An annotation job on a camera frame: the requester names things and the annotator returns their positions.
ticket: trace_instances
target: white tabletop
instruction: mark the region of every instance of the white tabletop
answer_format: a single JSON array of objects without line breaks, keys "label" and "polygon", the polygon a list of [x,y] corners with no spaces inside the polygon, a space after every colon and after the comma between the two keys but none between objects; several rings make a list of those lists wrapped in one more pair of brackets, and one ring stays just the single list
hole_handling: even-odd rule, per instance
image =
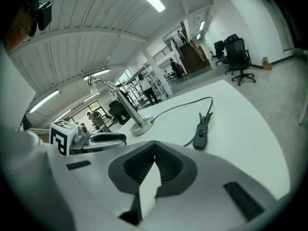
[{"label": "white tabletop", "polygon": [[[256,108],[226,81],[187,92],[139,113],[156,117],[169,108],[206,96],[213,97],[214,107],[204,153],[233,163],[260,182],[276,199],[287,194],[290,191],[289,172],[276,137]],[[149,131],[138,137],[129,131],[134,123],[130,119],[118,133],[127,136],[128,145],[151,140],[184,145],[195,134],[200,121],[198,113],[205,116],[209,105],[210,99],[168,111],[155,120]]]}]

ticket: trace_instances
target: ceiling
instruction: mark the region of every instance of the ceiling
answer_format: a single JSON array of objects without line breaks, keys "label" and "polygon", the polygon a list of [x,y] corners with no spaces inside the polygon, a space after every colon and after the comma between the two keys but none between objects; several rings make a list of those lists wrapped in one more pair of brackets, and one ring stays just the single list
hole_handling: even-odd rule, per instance
[{"label": "ceiling", "polygon": [[52,2],[52,22],[10,55],[37,92],[30,108],[52,91],[61,91],[29,114],[37,128],[90,96],[85,75],[107,66],[111,71],[100,78],[116,82],[142,47],[213,2],[161,0],[166,9],[158,13],[146,0],[40,0],[46,1]]}]

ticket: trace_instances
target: black slot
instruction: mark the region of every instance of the black slot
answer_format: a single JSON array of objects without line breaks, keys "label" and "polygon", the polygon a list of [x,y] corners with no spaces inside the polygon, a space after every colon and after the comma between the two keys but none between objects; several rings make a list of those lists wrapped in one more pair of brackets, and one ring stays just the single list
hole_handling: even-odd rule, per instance
[{"label": "black slot", "polygon": [[260,215],[264,209],[237,183],[230,182],[223,185],[247,221]]},{"label": "black slot", "polygon": [[81,161],[81,162],[77,162],[77,163],[72,163],[72,164],[67,164],[67,168],[68,170],[73,170],[76,168],[80,168],[80,167],[85,167],[90,165],[91,163],[89,161]]}]

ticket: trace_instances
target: white column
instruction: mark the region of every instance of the white column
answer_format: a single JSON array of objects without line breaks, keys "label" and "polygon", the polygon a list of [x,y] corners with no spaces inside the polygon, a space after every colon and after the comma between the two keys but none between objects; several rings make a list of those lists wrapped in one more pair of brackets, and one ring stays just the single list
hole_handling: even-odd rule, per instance
[{"label": "white column", "polygon": [[153,59],[153,56],[151,56],[150,52],[148,49],[142,49],[141,52],[145,56],[146,60],[149,62],[151,65],[152,69],[154,70],[157,78],[160,80],[160,83],[162,83],[163,88],[165,89],[166,93],[170,96],[173,94],[171,87],[169,86],[168,82],[166,81],[162,71],[160,70],[158,64],[156,61]]}]

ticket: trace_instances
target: desk lamp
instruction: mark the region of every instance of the desk lamp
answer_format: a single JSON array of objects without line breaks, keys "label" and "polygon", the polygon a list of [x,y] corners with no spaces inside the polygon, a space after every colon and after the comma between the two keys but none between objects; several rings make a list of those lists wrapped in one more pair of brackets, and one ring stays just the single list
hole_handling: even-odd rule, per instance
[{"label": "desk lamp", "polygon": [[135,121],[135,124],[130,128],[130,132],[134,136],[140,136],[144,134],[147,130],[149,130],[153,123],[153,117],[151,115],[145,115],[144,117],[140,116],[138,112],[132,107],[131,103],[123,96],[123,94],[119,91],[120,88],[116,87],[115,84],[108,80],[96,79],[94,75],[89,75],[88,78],[88,86],[91,87],[91,94],[95,95],[98,93],[98,89],[96,87],[97,82],[104,83],[112,89],[112,92],[115,92],[124,105],[127,112],[130,114],[131,118]]}]

